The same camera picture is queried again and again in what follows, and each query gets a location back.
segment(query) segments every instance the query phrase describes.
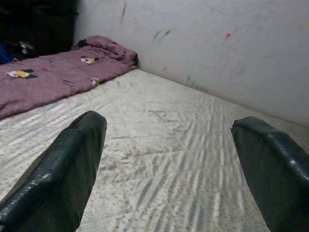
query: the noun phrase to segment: quilted mattress surface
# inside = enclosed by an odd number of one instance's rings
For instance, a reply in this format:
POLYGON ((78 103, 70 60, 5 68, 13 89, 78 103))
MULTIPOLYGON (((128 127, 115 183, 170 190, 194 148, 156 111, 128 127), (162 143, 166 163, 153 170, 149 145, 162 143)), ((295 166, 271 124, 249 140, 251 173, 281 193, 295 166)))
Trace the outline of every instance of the quilted mattress surface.
POLYGON ((307 152, 309 131, 146 72, 0 121, 0 198, 77 116, 108 122, 78 232, 268 232, 230 128, 257 116, 307 152))

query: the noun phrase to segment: penguin print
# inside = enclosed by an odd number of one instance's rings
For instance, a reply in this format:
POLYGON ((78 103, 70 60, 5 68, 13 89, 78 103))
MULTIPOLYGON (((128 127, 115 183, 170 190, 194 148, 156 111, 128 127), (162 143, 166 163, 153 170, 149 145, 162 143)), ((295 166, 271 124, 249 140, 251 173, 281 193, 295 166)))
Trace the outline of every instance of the penguin print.
POLYGON ((7 74, 11 77, 24 78, 24 79, 36 78, 37 76, 31 74, 32 72, 33 72, 32 69, 28 69, 28 70, 12 71, 12 72, 8 72, 7 74))
POLYGON ((99 60, 99 58, 89 58, 89 57, 82 57, 82 62, 85 62, 87 64, 91 64, 93 62, 96 62, 99 60))

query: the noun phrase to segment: white wall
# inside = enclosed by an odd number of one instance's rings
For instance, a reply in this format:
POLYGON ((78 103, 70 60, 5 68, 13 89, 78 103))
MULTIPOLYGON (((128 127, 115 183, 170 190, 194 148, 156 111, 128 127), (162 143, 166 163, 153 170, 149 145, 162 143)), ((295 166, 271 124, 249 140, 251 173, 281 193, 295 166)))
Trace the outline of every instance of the white wall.
POLYGON ((145 71, 309 127, 308 0, 80 1, 75 40, 108 36, 145 71))

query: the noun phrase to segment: folded blanket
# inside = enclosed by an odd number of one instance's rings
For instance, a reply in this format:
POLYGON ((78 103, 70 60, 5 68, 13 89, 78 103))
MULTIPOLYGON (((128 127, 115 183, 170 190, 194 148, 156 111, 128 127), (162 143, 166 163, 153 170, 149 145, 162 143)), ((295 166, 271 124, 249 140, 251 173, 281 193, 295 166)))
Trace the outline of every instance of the folded blanket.
POLYGON ((94 36, 72 51, 0 66, 0 119, 94 88, 137 65, 137 54, 94 36))

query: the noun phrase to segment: paint mark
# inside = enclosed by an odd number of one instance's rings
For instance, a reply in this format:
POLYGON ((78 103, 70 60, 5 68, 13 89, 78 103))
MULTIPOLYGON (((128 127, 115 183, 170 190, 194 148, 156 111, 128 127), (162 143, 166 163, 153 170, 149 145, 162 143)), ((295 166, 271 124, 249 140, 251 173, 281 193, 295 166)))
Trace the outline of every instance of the paint mark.
POLYGON ((161 31, 158 31, 155 35, 154 35, 154 38, 153 38, 153 41, 155 41, 155 39, 158 37, 158 35, 161 33, 161 31))
POLYGON ((167 36, 168 34, 170 34, 170 30, 165 32, 165 35, 167 36))
POLYGON ((194 78, 192 78, 190 75, 188 76, 187 81, 189 82, 189 86, 191 86, 192 88, 198 91, 207 92, 207 89, 205 87, 196 85, 194 78))
POLYGON ((226 34, 225 40, 228 40, 231 37, 231 33, 226 34))
POLYGON ((123 7, 123 9, 122 9, 122 14, 121 14, 121 19, 120 19, 120 25, 122 25, 123 22, 124 22, 125 14, 126 14, 126 2, 125 2, 125 5, 124 5, 124 7, 123 7))
POLYGON ((158 31, 153 37, 153 43, 156 41, 157 44, 161 43, 163 39, 168 36, 173 29, 163 29, 158 31))

